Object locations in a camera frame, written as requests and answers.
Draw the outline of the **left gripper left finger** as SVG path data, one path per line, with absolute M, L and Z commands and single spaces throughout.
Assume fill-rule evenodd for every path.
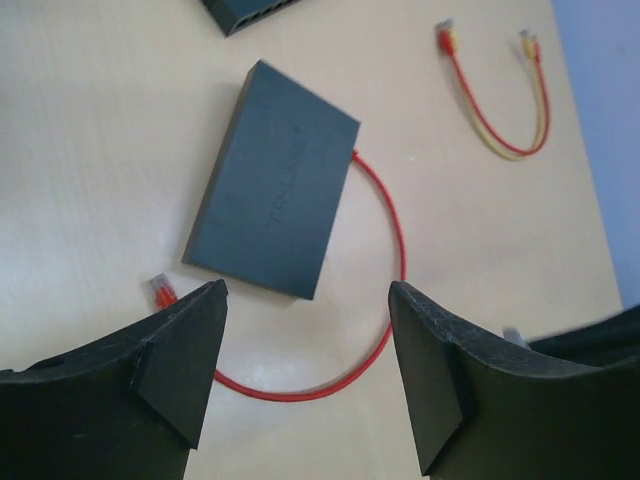
M 180 479 L 201 438 L 227 318 L 208 282 L 96 341 L 1 374 L 5 479 Z

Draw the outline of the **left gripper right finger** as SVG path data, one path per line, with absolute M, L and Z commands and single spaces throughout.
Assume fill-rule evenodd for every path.
M 605 367 L 547 356 L 406 282 L 388 303 L 422 475 L 638 477 L 639 355 Z

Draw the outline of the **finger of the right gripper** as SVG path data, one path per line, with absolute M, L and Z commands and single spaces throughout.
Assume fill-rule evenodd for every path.
M 636 305 L 601 322 L 534 340 L 529 347 L 547 356 L 594 367 L 637 357 L 639 310 Z

